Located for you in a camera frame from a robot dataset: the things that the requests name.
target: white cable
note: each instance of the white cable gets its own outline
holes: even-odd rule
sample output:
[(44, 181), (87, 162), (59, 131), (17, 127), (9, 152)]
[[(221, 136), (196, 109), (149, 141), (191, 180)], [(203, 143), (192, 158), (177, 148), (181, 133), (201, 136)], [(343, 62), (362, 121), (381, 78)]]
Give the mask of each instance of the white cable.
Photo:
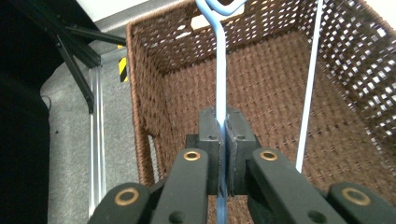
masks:
[(317, 16), (315, 18), (314, 38), (312, 40), (311, 59), (308, 69), (308, 80), (306, 81), (303, 120), (301, 122), (300, 139), (298, 142), (296, 169), (298, 172), (303, 170), (303, 160), (305, 151), (306, 132), (308, 129), (309, 111), (311, 109), (312, 90), (314, 88), (315, 66), (318, 56), (318, 42), (320, 32), (320, 21), (323, 8), (323, 0), (318, 0)]

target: basket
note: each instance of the basket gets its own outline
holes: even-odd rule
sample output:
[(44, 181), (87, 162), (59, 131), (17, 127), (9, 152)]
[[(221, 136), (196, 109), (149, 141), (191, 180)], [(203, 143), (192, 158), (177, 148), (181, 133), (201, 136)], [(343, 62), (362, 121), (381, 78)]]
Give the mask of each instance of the basket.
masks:
[[(227, 36), (227, 103), (241, 109), (262, 146), (295, 161), (315, 1), (249, 0), (222, 22)], [(193, 29), (201, 13), (177, 2), (127, 26), (139, 179), (171, 170), (198, 112), (215, 104), (216, 38)], [(303, 174), (319, 189), (366, 186), (396, 204), (396, 34), (358, 0), (325, 1)], [(214, 199), (209, 199), (214, 222)], [(246, 198), (228, 201), (230, 223), (251, 222)]]

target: black fabric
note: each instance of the black fabric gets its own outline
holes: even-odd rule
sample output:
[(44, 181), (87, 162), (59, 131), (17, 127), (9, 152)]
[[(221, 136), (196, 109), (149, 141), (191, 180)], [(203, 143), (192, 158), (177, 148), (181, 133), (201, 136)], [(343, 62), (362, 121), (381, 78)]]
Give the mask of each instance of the black fabric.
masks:
[[(97, 29), (75, 0), (46, 0), (70, 23)], [(40, 88), (63, 62), (50, 38), (0, 1), (0, 223), (47, 223), (49, 111)]]

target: light blue cable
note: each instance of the light blue cable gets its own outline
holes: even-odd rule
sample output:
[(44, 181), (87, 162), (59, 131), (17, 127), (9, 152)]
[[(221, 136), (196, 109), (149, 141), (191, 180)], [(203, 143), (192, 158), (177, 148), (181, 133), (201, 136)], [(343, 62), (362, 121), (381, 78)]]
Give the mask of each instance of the light blue cable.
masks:
[[(210, 9), (209, 5), (223, 16), (230, 16), (240, 8), (247, 0), (233, 1), (228, 6), (223, 6), (216, 0), (195, 0), (198, 8), (209, 21), (216, 35), (216, 120), (219, 123), (221, 139), (225, 143), (225, 118), (227, 116), (227, 63), (226, 63), (226, 41), (224, 29), (216, 18), (216, 14)], [(227, 223), (227, 189), (225, 184), (225, 151), (221, 152), (224, 163), (220, 166), (220, 192), (217, 199), (217, 223)]]

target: gold ring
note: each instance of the gold ring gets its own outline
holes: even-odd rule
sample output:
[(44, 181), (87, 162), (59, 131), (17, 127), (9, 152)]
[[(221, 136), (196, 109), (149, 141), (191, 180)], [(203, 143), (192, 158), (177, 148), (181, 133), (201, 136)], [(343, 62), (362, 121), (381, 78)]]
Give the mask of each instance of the gold ring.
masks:
[(265, 150), (264, 152), (260, 153), (260, 156), (267, 161), (277, 160), (277, 155), (270, 150)]
[[(128, 200), (123, 200), (121, 198), (122, 194), (124, 193), (132, 193), (133, 196), (131, 199)], [(137, 189), (135, 188), (128, 188), (128, 189), (123, 189), (122, 191), (120, 191), (117, 195), (116, 198), (114, 199), (114, 202), (119, 205), (119, 206), (126, 206), (129, 205), (131, 203), (134, 203), (137, 198), (139, 198), (139, 191), (137, 191)]]
[[(367, 196), (367, 194), (361, 192), (358, 189), (353, 189), (353, 188), (344, 188), (342, 190), (343, 196), (344, 198), (346, 198), (348, 201), (361, 205), (361, 206), (367, 206), (371, 203), (371, 199), (369, 198), (369, 196)], [(350, 193), (357, 193), (360, 195), (359, 198), (354, 197), (353, 195), (351, 195)]]
[(188, 151), (184, 153), (183, 157), (186, 161), (198, 161), (201, 158), (201, 154), (196, 151)]

